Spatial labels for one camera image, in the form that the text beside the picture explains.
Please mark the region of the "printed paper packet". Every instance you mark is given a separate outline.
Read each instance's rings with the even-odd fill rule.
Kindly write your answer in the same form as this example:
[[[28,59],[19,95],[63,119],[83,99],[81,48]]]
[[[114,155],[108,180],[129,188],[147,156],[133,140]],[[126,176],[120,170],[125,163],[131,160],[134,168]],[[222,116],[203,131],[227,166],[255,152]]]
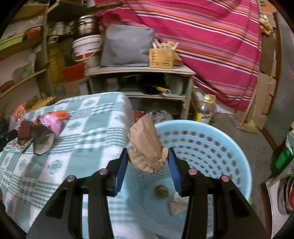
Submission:
[[[16,145],[18,149],[20,150],[20,152],[23,153],[29,147],[32,141],[33,141],[33,138],[22,139],[22,140],[19,140],[18,138],[16,138],[12,141],[12,144]]]

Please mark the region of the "maroon scouring pad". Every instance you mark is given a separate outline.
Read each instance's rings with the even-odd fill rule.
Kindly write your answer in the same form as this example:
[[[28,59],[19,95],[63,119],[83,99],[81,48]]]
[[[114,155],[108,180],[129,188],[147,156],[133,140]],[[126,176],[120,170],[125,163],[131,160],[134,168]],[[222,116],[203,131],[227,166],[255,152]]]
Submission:
[[[31,139],[30,122],[24,120],[19,127],[17,143],[22,145]]]

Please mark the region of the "pink plastic wrapper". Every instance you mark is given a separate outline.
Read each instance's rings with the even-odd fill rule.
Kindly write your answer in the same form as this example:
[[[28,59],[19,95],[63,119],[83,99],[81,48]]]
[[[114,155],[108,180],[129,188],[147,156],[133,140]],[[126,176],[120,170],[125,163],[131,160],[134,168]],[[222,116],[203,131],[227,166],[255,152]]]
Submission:
[[[62,123],[55,115],[47,113],[45,115],[40,116],[39,121],[42,125],[44,125],[45,127],[49,128],[52,132],[54,132],[56,136],[60,134],[62,129]]]

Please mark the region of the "orange plastic wrapper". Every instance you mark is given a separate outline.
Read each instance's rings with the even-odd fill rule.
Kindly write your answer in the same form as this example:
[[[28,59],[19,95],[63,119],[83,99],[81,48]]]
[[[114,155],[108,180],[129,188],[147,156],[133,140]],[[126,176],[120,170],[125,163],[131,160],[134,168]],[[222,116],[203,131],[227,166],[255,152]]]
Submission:
[[[59,121],[64,121],[64,120],[68,120],[70,118],[70,115],[68,112],[66,112],[65,110],[59,110],[56,112],[48,112],[45,113],[44,115],[40,115],[38,116],[35,121],[33,122],[33,125],[38,125],[38,122],[40,120],[41,117],[44,117],[46,115],[52,115],[55,116]]]

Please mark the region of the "brown paper bag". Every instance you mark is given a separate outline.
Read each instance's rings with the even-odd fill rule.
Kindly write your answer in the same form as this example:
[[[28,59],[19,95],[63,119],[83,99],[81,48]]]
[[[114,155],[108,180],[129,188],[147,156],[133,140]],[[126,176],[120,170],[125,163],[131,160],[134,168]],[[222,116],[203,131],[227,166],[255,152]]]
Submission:
[[[167,160],[168,148],[159,140],[150,115],[133,124],[127,136],[132,143],[127,151],[134,168],[149,174],[160,171]]]

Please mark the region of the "beige cloth mask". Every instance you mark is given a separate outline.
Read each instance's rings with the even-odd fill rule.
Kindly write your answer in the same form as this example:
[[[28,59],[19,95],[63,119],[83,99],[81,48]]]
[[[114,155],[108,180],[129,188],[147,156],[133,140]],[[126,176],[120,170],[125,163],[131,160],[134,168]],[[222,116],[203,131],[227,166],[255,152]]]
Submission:
[[[176,216],[188,209],[189,197],[181,197],[177,192],[174,192],[173,198],[169,200],[170,212]]]

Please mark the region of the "yellow egg tray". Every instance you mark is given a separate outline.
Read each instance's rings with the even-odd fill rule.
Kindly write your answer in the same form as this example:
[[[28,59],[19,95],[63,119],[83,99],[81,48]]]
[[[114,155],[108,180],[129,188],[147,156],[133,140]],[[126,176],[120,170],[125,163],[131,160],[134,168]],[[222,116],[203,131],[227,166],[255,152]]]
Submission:
[[[55,97],[47,97],[46,99],[39,99],[36,101],[36,103],[32,107],[26,109],[25,111],[28,113],[34,110],[39,110],[42,107],[50,106],[54,103],[55,103]]]

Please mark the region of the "light blue plastic basket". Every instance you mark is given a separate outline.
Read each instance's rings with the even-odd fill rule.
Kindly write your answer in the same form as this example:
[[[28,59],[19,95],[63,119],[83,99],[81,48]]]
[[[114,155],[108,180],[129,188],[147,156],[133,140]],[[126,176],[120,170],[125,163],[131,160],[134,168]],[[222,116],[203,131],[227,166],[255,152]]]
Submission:
[[[219,129],[191,121],[170,120],[155,125],[164,147],[173,148],[179,159],[204,176],[227,175],[246,199],[252,191],[252,173],[242,149]],[[110,219],[115,238],[180,238],[186,212],[172,213],[176,195],[169,166],[145,173],[127,167],[122,190],[109,198]]]

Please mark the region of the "green checkered tablecloth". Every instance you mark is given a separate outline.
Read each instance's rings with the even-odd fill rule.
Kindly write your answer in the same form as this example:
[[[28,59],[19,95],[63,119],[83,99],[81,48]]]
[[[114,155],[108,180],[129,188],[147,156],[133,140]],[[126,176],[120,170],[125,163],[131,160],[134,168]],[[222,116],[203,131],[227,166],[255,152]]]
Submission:
[[[132,126],[130,100],[120,92],[60,100],[26,114],[26,119],[64,110],[69,119],[52,148],[36,155],[29,146],[20,152],[9,143],[1,152],[1,190],[8,215],[24,231],[68,175],[92,175],[120,156]]]

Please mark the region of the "red plastic basket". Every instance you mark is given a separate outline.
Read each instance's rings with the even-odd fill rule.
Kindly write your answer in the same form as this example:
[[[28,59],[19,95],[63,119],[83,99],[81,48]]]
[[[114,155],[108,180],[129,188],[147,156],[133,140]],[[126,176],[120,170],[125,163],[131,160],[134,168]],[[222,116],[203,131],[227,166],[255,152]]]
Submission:
[[[61,73],[66,82],[78,81],[84,78],[85,62],[78,63],[76,65],[66,67],[61,70]]]

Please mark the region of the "yellow-capped oil bottle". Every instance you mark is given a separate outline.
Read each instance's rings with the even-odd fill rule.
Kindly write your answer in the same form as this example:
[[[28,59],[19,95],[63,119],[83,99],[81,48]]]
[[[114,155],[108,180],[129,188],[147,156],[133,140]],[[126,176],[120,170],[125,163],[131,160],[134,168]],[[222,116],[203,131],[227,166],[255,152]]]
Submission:
[[[216,97],[212,94],[205,94],[203,100],[198,104],[194,120],[204,124],[210,124],[215,108]]]

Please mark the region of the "green plastic tray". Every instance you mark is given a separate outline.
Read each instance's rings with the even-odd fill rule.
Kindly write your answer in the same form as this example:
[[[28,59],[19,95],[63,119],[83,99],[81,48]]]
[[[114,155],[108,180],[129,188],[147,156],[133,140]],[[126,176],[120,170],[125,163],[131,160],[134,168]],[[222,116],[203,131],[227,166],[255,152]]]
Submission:
[[[16,35],[0,42],[0,51],[11,47],[12,45],[23,42],[24,34]]]

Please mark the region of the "large oil jug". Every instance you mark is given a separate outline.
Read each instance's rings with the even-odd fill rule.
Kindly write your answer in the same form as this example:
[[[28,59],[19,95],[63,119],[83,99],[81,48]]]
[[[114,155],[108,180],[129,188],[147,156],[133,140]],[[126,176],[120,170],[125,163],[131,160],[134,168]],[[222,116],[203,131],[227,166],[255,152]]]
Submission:
[[[57,35],[49,37],[47,41],[48,74],[53,85],[65,81],[61,70],[65,68],[64,51],[58,43]]]

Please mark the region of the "white plastic bucket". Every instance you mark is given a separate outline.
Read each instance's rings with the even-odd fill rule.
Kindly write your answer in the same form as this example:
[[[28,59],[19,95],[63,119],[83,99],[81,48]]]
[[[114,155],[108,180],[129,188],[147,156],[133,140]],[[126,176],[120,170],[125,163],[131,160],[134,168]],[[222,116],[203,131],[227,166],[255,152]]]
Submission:
[[[72,43],[73,60],[75,62],[86,61],[101,52],[102,39],[100,35],[81,37]]]

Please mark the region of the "low wooden cabinet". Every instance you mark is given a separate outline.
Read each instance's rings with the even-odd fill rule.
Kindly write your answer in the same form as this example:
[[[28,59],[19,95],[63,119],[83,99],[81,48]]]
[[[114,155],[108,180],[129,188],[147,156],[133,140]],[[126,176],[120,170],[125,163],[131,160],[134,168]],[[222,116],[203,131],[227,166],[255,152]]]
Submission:
[[[172,69],[151,67],[96,67],[85,71],[90,92],[122,92],[137,100],[138,110],[165,110],[180,119],[188,118],[192,78],[187,66]]]

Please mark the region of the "steel cooking pot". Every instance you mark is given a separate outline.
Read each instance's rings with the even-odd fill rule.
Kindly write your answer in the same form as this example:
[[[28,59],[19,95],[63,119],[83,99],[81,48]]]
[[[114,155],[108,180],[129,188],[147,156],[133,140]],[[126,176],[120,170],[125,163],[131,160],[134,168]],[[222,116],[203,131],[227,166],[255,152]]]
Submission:
[[[79,36],[94,34],[96,31],[96,17],[85,15],[77,19],[77,30]]]

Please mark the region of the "grey fabric cover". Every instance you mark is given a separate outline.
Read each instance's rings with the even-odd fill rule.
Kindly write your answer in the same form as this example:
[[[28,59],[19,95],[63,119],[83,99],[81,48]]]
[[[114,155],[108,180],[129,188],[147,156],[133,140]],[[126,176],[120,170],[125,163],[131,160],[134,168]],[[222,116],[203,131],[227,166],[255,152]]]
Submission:
[[[148,66],[149,49],[155,37],[149,27],[112,24],[106,29],[101,66]]]

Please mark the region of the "yellow utensil basket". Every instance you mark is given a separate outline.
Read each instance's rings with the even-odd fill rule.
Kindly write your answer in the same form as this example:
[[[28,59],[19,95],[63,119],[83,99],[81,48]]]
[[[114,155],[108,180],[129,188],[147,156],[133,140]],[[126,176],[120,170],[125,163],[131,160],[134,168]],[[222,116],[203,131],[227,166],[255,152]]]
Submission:
[[[149,49],[149,67],[172,69],[174,66],[175,50],[178,42],[159,42],[157,39],[152,41],[152,48]]]

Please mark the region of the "striped magenta curtain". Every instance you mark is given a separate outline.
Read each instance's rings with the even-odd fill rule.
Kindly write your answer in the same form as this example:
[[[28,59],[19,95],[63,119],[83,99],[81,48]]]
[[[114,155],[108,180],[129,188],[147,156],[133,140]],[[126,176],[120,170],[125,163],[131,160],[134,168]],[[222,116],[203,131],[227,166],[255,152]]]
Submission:
[[[260,69],[262,39],[256,1],[123,1],[99,11],[102,25],[147,26],[174,42],[195,84],[245,111]]]

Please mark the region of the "wooden wall shelf unit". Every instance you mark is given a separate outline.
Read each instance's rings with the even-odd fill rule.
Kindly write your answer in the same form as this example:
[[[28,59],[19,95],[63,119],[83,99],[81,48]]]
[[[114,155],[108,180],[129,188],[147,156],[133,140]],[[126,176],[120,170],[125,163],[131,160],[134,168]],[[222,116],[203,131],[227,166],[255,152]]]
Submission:
[[[23,42],[1,51],[1,106],[19,105],[34,96],[53,95],[46,33],[48,4],[28,1],[13,17],[1,41],[24,34]]]

